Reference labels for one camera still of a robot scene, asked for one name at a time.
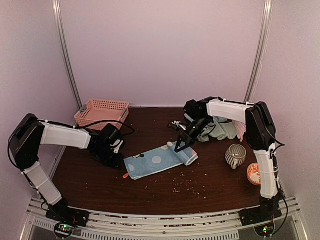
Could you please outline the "blue polka dot striped towel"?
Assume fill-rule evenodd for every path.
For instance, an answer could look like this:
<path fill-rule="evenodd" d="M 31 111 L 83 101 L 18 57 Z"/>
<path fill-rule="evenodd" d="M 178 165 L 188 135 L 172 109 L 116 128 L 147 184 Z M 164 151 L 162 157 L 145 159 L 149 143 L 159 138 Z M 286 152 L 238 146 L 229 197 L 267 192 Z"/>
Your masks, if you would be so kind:
<path fill-rule="evenodd" d="M 191 147 L 175 152 L 176 144 L 169 141 L 166 145 L 124 159 L 129 177 L 138 180 L 180 165 L 189 166 L 199 158 Z"/>

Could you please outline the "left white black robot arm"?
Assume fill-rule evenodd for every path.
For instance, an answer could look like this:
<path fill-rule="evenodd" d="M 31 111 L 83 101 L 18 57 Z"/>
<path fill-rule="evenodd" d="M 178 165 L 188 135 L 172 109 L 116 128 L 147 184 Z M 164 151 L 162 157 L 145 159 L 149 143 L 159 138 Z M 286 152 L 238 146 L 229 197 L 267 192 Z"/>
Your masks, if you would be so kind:
<path fill-rule="evenodd" d="M 33 113 L 24 116 L 8 139 L 7 151 L 11 163 L 25 176 L 61 222 L 72 218 L 69 203 L 43 168 L 44 149 L 74 148 L 87 151 L 103 166 L 118 169 L 124 159 L 121 149 L 125 140 L 115 121 L 105 121 L 102 130 L 93 124 L 68 125 L 38 118 Z"/>

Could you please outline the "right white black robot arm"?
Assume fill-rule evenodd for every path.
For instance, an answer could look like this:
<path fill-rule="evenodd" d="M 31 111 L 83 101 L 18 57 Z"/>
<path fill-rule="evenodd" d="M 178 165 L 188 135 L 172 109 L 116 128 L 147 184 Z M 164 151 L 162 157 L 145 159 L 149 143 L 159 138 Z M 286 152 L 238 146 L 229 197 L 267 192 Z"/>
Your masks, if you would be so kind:
<path fill-rule="evenodd" d="M 183 110 L 193 121 L 186 129 L 179 131 L 174 149 L 176 153 L 191 147 L 215 117 L 245 124 L 246 141 L 254 152 L 260 170 L 260 206 L 256 216 L 261 221 L 268 220 L 278 208 L 281 187 L 276 158 L 276 127 L 267 104 L 263 101 L 253 104 L 207 97 L 188 101 Z"/>

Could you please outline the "light blue terry towel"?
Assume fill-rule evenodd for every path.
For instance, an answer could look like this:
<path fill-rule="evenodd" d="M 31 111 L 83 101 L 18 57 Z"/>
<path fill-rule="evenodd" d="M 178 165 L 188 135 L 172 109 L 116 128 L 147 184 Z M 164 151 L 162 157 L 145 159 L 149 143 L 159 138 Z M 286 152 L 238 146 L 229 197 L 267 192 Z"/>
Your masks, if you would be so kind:
<path fill-rule="evenodd" d="M 184 118 L 189 121 L 190 123 L 192 123 L 194 121 L 194 119 L 192 119 L 187 113 L 184 114 Z"/>

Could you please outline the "pink perforated plastic basket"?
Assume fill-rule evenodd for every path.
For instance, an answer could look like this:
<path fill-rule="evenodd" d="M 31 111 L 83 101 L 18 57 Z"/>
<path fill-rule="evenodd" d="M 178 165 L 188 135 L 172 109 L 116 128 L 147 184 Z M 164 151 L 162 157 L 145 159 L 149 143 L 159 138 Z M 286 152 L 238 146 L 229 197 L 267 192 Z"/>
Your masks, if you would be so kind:
<path fill-rule="evenodd" d="M 129 115 L 129 106 L 127 101 L 90 99 L 74 115 L 74 119 L 80 127 L 102 120 L 113 120 L 116 122 L 110 124 L 120 130 L 121 123 L 124 123 Z"/>

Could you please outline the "pale green terry towel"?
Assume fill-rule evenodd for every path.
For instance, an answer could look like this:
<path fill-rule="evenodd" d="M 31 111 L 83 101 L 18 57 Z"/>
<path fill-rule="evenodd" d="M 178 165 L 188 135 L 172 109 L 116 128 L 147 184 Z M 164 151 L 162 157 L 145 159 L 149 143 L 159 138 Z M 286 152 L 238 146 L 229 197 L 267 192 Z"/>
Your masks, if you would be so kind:
<path fill-rule="evenodd" d="M 208 142 L 210 138 L 222 141 L 224 139 L 233 140 L 238 135 L 235 125 L 226 118 L 213 117 L 213 120 L 203 129 L 197 137 L 199 142 Z"/>

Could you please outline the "grey striped ceramic mug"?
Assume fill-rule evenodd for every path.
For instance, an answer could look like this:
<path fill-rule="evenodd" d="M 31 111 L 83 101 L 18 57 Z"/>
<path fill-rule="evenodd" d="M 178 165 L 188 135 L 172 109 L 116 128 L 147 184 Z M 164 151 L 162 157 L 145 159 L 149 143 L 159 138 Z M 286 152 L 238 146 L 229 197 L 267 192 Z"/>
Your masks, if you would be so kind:
<path fill-rule="evenodd" d="M 225 162 L 232 170 L 237 169 L 243 165 L 247 157 L 247 151 L 244 146 L 240 144 L 232 144 L 225 152 Z"/>

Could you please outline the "pink cloth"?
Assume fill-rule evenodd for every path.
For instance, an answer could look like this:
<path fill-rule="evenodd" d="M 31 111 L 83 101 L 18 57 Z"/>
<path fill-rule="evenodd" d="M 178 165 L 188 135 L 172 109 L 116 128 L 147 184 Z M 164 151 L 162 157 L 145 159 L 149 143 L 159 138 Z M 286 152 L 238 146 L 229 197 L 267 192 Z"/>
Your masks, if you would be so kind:
<path fill-rule="evenodd" d="M 246 124 L 240 121 L 232 121 L 238 134 L 237 134 L 237 138 L 240 140 L 240 142 L 243 142 L 244 140 L 244 135 L 246 133 Z"/>

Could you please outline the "orange patterned ceramic bowl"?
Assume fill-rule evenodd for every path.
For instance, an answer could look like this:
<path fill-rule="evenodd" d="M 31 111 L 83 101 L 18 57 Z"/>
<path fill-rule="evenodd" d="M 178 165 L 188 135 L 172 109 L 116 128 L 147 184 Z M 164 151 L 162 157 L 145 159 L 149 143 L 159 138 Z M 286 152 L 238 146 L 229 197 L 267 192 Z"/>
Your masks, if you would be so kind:
<path fill-rule="evenodd" d="M 260 169 L 258 163 L 252 163 L 247 168 L 247 179 L 248 181 L 255 185 L 261 185 Z"/>

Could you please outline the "front aluminium rail base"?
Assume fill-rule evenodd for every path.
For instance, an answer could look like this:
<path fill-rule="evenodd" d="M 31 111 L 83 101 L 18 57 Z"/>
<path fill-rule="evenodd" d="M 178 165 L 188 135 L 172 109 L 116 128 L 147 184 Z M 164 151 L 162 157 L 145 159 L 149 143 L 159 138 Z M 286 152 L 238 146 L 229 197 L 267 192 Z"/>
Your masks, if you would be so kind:
<path fill-rule="evenodd" d="M 279 203 L 274 220 L 243 225 L 239 209 L 178 215 L 120 214 L 89 210 L 86 226 L 75 228 L 70 240 L 263 240 L 258 233 L 275 225 L 273 240 L 308 240 L 295 197 Z"/>

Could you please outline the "left aluminium frame post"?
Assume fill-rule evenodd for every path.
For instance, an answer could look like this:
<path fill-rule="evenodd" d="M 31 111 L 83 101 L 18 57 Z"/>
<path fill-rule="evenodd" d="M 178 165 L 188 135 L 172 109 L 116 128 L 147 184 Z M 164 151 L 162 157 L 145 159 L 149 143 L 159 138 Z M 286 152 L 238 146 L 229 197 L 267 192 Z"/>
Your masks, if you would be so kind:
<path fill-rule="evenodd" d="M 60 41 L 60 46 L 61 46 L 61 50 L 62 50 L 62 57 L 63 57 L 63 62 L 64 62 L 64 66 L 66 69 L 68 81 L 69 81 L 69 84 L 71 87 L 71 92 L 72 92 L 73 97 L 75 99 L 77 108 L 80 109 L 83 106 L 83 103 L 82 103 L 82 100 L 80 97 L 80 93 L 79 93 L 76 79 L 74 76 L 74 71 L 72 68 L 72 63 L 71 63 L 71 59 L 70 59 L 70 54 L 69 54 L 65 30 L 64 30 L 60 1 L 53 0 L 52 6 L 53 6 L 53 13 L 54 13 L 56 27 L 57 27 L 57 31 L 58 31 L 58 35 L 59 35 L 59 41 Z"/>

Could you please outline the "aluminium frame post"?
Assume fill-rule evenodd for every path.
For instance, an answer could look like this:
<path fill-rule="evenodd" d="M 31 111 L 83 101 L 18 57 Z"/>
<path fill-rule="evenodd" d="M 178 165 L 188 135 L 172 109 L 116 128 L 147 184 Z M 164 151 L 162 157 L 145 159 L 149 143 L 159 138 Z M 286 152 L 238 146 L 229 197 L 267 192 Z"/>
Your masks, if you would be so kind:
<path fill-rule="evenodd" d="M 62 57 L 63 57 L 63 62 L 64 62 L 64 66 L 66 69 L 68 81 L 69 81 L 69 84 L 71 87 L 71 92 L 72 92 L 73 97 L 75 99 L 77 108 L 80 109 L 83 106 L 83 103 L 82 103 L 82 100 L 80 97 L 80 93 L 79 93 L 76 79 L 74 76 L 74 71 L 72 68 L 72 63 L 71 63 L 71 59 L 70 59 L 70 54 L 69 54 L 65 30 L 64 30 L 60 1 L 53 0 L 52 6 L 53 6 L 53 13 L 54 13 L 56 27 L 57 27 L 57 31 L 58 31 L 58 35 L 59 35 L 59 41 L 60 41 L 60 46 L 61 46 L 61 50 L 62 50 Z"/>
<path fill-rule="evenodd" d="M 260 33 L 258 38 L 258 44 L 256 48 L 255 58 L 253 62 L 252 71 L 249 78 L 247 91 L 244 97 L 244 102 L 253 102 L 258 82 L 262 71 L 263 56 L 266 52 L 268 39 L 270 34 L 270 27 L 272 21 L 273 0 L 265 0 L 264 8 L 260 26 Z"/>

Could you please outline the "right aluminium frame post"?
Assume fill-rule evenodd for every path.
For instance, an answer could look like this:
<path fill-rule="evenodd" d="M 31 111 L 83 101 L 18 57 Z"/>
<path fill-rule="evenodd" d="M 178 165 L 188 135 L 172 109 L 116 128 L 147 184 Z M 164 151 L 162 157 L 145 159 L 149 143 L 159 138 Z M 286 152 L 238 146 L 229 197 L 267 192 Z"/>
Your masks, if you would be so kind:
<path fill-rule="evenodd" d="M 260 33 L 258 38 L 258 44 L 256 48 L 255 58 L 253 62 L 252 71 L 249 78 L 247 91 L 244 97 L 244 102 L 253 102 L 258 82 L 262 71 L 263 56 L 266 52 L 268 39 L 270 34 L 270 27 L 272 21 L 273 0 L 265 0 L 264 8 L 260 26 Z"/>

